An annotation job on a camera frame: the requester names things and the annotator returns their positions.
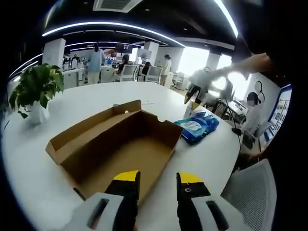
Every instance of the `cardboard box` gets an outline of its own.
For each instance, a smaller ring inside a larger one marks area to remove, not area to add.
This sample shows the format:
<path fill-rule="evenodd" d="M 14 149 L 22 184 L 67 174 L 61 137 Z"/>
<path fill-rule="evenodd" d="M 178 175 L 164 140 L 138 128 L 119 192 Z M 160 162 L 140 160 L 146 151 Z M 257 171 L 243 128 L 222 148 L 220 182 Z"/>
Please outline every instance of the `cardboard box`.
<path fill-rule="evenodd" d="M 126 171 L 141 172 L 140 201 L 172 156 L 182 128 L 160 122 L 133 101 L 100 112 L 52 138 L 46 152 L 85 198 Z"/>

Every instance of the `black cable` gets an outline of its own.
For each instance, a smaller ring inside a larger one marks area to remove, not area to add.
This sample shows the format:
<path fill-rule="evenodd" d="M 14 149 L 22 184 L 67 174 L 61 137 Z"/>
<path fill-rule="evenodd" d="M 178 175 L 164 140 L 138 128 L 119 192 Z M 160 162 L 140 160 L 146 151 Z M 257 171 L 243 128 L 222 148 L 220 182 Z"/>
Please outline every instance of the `black cable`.
<path fill-rule="evenodd" d="M 231 109 L 229 108 L 229 104 L 228 104 L 227 98 L 225 98 L 225 100 L 226 100 L 227 108 L 229 109 L 230 115 L 231 115 L 231 117 L 232 117 L 232 119 L 233 119 L 234 126 L 235 126 L 235 128 L 237 128 L 237 127 L 236 127 L 236 124 L 235 124 L 235 119 L 234 119 L 234 117 L 233 117 L 233 115 L 232 115 Z M 237 135 L 237 139 L 238 139 L 239 144 L 240 144 L 240 150 L 239 150 L 239 151 L 241 151 L 242 144 L 241 144 L 241 140 L 240 140 L 240 136 L 239 136 L 239 135 Z"/>

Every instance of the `round white table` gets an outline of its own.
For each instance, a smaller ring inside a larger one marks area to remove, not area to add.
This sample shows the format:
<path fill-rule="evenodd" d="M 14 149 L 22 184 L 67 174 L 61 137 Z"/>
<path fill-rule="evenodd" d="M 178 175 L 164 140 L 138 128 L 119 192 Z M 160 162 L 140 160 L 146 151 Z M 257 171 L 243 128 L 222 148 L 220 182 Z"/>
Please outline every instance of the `round white table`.
<path fill-rule="evenodd" d="M 51 117 L 31 126 L 17 113 L 3 132 L 3 160 L 15 196 L 38 230 L 63 227 L 80 197 L 45 152 L 48 141 L 75 123 L 113 106 L 140 99 L 142 109 L 159 120 L 183 119 L 184 96 L 147 82 L 117 82 L 67 89 L 50 101 Z M 176 173 L 184 171 L 201 177 L 212 194 L 223 191 L 238 156 L 240 144 L 231 126 L 216 117 L 216 131 L 198 145 L 181 139 L 153 190 L 141 205 L 139 231 L 180 230 L 177 218 Z"/>

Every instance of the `wet wipes pack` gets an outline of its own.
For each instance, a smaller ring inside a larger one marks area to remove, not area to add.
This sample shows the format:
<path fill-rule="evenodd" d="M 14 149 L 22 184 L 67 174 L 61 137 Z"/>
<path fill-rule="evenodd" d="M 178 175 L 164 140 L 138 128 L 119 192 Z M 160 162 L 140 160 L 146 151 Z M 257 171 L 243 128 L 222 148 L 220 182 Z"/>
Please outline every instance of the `wet wipes pack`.
<path fill-rule="evenodd" d="M 182 137 L 189 144 L 195 144 L 206 135 L 215 131 L 219 121 L 212 115 L 206 117 L 192 117 L 174 122 L 184 128 Z"/>

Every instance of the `green leaves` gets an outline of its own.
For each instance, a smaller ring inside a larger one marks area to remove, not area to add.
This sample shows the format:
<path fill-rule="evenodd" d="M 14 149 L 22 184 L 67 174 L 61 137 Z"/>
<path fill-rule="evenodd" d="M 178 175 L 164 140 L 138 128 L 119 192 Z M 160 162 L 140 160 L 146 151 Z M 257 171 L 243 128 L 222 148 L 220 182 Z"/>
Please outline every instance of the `green leaves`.
<path fill-rule="evenodd" d="M 26 118 L 27 114 L 22 113 L 19 110 L 20 107 L 26 108 L 27 105 L 33 105 L 33 102 L 38 101 L 42 107 L 46 108 L 48 100 L 63 90 L 64 81 L 60 68 L 43 64 L 22 73 L 9 103 L 13 110 L 18 109 L 18 113 Z"/>

